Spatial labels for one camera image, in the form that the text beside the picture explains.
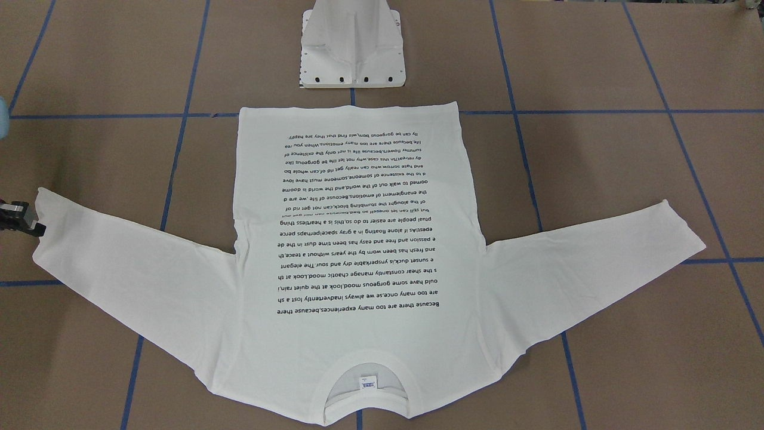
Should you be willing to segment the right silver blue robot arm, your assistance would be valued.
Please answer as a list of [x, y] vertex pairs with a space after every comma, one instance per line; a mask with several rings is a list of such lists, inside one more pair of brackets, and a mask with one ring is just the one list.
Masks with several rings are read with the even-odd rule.
[[[8, 136], [10, 114], [7, 103], [1, 97], [1, 139]], [[46, 226], [39, 223], [35, 210], [24, 201], [7, 203], [1, 199], [1, 229], [2, 231], [24, 232], [31, 237], [42, 237]]]

